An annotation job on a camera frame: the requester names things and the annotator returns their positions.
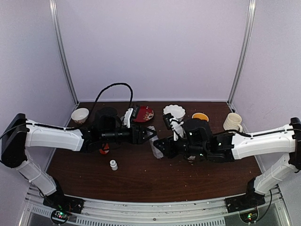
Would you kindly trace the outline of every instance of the red patterned plate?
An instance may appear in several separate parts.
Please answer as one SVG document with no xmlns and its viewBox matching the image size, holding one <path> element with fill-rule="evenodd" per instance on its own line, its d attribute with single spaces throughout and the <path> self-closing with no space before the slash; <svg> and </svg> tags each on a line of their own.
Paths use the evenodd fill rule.
<svg viewBox="0 0 301 226">
<path fill-rule="evenodd" d="M 154 111 L 148 106 L 140 106 L 138 116 L 134 122 L 146 122 L 154 117 Z"/>
</svg>

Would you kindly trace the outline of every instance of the wood grain surface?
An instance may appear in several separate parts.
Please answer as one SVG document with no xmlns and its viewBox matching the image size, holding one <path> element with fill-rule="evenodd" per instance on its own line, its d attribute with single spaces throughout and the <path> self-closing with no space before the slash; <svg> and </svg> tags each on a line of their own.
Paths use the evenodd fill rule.
<svg viewBox="0 0 301 226">
<path fill-rule="evenodd" d="M 144 123 L 155 126 L 158 137 L 172 135 L 162 120 L 163 108 L 178 104 L 186 109 L 185 118 L 196 112 L 208 115 L 213 133 L 222 131 L 222 124 L 230 112 L 226 103 L 215 102 L 137 102 L 154 110 L 154 118 Z M 97 109 L 111 106 L 122 116 L 127 102 L 97 103 Z M 79 107 L 91 109 L 92 103 Z M 115 159 L 118 170 L 112 171 L 110 160 Z M 208 161 L 189 163 L 182 156 L 156 159 L 149 142 L 143 145 L 122 143 L 107 155 L 76 153 L 58 149 L 48 173 L 60 182 L 64 192 L 91 199 L 123 202 L 176 202 L 202 200 L 246 191 L 247 182 L 260 174 L 254 157 L 231 163 Z"/>
</svg>

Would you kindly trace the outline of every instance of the black mounting plate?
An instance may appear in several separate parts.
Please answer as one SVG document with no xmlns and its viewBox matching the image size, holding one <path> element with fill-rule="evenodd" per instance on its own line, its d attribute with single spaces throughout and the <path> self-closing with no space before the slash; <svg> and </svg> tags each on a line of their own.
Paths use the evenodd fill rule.
<svg viewBox="0 0 301 226">
<path fill-rule="evenodd" d="M 263 197 L 257 197 L 253 200 L 248 200 L 246 202 L 246 195 L 235 196 L 231 198 L 225 199 L 226 207 L 228 213 L 233 213 L 237 211 L 243 211 L 251 208 L 255 208 L 256 206 L 260 206 L 265 204 L 265 199 Z"/>
<path fill-rule="evenodd" d="M 84 202 L 85 202 L 83 199 L 69 197 L 69 196 L 65 196 L 64 199 L 65 199 L 66 203 L 70 204 L 71 213 L 78 213 L 78 214 L 81 213 L 81 211 L 84 207 Z M 46 199 L 44 199 L 43 205 L 53 208 L 53 206 Z M 65 206 L 65 207 L 62 207 L 62 208 L 63 208 L 64 211 L 69 212 L 69 205 Z"/>
</svg>

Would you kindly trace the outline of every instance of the robotic arm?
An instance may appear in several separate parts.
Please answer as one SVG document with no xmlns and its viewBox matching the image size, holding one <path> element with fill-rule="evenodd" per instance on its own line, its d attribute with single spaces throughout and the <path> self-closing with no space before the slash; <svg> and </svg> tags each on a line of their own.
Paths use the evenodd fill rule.
<svg viewBox="0 0 301 226">
<path fill-rule="evenodd" d="M 139 107 L 129 108 L 122 122 L 114 108 L 106 107 L 96 112 L 91 126 L 82 129 L 36 123 L 20 113 L 2 138 L 1 162 L 16 169 L 35 185 L 45 196 L 44 205 L 65 213 L 70 209 L 71 212 L 81 213 L 84 201 L 65 196 L 58 181 L 41 170 L 26 148 L 54 147 L 90 153 L 104 149 L 108 143 L 142 144 L 154 137 L 156 131 L 131 123 L 138 111 Z"/>
<path fill-rule="evenodd" d="M 172 115 L 163 116 L 168 129 L 175 131 Z M 154 142 L 165 156 L 178 154 L 199 156 L 202 160 L 231 162 L 248 156 L 266 153 L 285 153 L 269 170 L 253 178 L 246 194 L 226 199 L 228 212 L 246 210 L 265 203 L 264 195 L 291 173 L 301 170 L 301 122 L 292 118 L 291 123 L 277 129 L 257 133 L 219 133 L 213 135 L 205 120 L 189 119 L 182 126 L 183 136 L 174 136 Z"/>
</svg>

